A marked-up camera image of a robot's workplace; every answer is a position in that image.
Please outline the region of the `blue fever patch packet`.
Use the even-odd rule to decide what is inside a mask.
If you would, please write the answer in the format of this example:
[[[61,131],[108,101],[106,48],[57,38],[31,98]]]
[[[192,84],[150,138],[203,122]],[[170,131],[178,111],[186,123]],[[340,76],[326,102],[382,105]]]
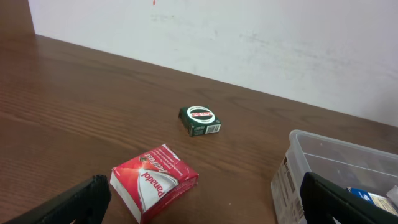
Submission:
[[[397,207],[386,197],[352,187],[347,187],[346,190],[393,215],[397,215]]]

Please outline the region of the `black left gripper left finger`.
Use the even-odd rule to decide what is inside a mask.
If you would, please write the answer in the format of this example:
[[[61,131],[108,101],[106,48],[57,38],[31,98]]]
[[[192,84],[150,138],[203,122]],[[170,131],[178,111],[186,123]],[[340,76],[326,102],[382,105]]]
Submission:
[[[94,175],[4,224],[101,224],[111,201],[105,175]]]

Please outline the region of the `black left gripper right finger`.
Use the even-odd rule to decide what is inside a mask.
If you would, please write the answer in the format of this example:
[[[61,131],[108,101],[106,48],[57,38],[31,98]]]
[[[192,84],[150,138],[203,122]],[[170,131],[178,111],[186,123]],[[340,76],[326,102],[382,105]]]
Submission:
[[[397,224],[397,216],[348,192],[322,176],[307,172],[300,196],[308,224]]]

